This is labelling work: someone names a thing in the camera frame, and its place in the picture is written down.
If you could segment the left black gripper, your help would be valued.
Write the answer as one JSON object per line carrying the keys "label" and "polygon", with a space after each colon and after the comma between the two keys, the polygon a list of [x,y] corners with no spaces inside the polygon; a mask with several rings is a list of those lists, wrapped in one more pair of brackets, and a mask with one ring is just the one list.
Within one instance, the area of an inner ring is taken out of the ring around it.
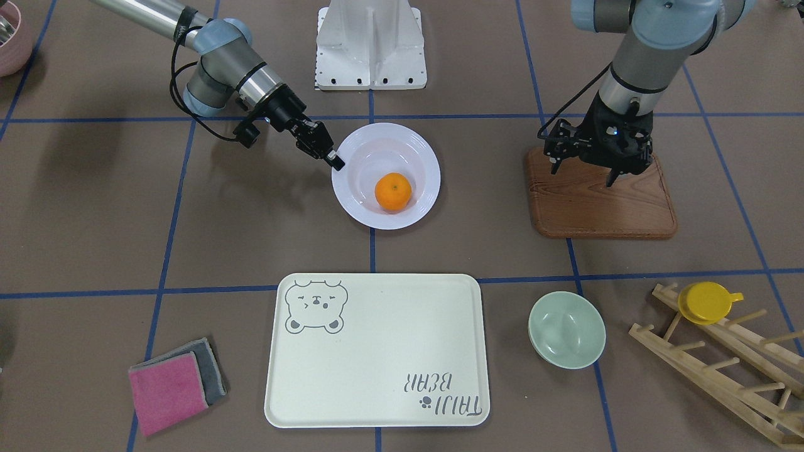
{"label": "left black gripper", "polygon": [[[634,102],[625,114],[620,114],[595,97],[581,122],[582,134],[592,143],[588,151],[581,153],[581,161],[610,169],[606,188],[612,188],[621,175],[640,175],[654,163],[654,114],[635,115],[639,106]],[[551,156],[550,163],[551,174],[556,175],[563,157]]]}

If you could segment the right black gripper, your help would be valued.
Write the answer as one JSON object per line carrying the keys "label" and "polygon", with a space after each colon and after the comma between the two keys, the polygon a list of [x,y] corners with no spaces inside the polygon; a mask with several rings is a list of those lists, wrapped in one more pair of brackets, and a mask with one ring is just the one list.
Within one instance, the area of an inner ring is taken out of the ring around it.
{"label": "right black gripper", "polygon": [[345,162],[334,151],[334,142],[324,123],[305,115],[305,104],[289,86],[279,85],[256,104],[251,114],[269,120],[278,132],[289,131],[299,149],[313,158],[326,160],[334,171],[344,168]]}

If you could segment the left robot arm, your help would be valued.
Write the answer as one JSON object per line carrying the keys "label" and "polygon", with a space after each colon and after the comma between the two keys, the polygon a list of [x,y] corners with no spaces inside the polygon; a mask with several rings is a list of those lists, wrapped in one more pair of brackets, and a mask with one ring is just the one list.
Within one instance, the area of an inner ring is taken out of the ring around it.
{"label": "left robot arm", "polygon": [[555,114],[539,131],[551,173],[578,158],[606,167],[606,186],[654,163],[654,111],[685,61],[740,23],[753,1],[573,1],[580,30],[620,33],[612,62],[579,126]]}

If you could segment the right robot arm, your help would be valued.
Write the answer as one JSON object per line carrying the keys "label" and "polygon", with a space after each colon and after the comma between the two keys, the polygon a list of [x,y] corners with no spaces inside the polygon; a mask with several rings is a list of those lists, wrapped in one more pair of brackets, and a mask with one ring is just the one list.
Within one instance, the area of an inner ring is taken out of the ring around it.
{"label": "right robot arm", "polygon": [[307,117],[305,104],[253,49],[252,33],[243,22],[209,18],[178,1],[100,1],[98,6],[169,38],[175,48],[198,53],[183,92],[177,85],[181,69],[170,67],[170,97],[193,120],[219,114],[235,98],[247,116],[225,141],[251,147],[259,137],[256,121],[264,119],[276,131],[289,131],[305,154],[336,171],[344,168],[324,123]]}

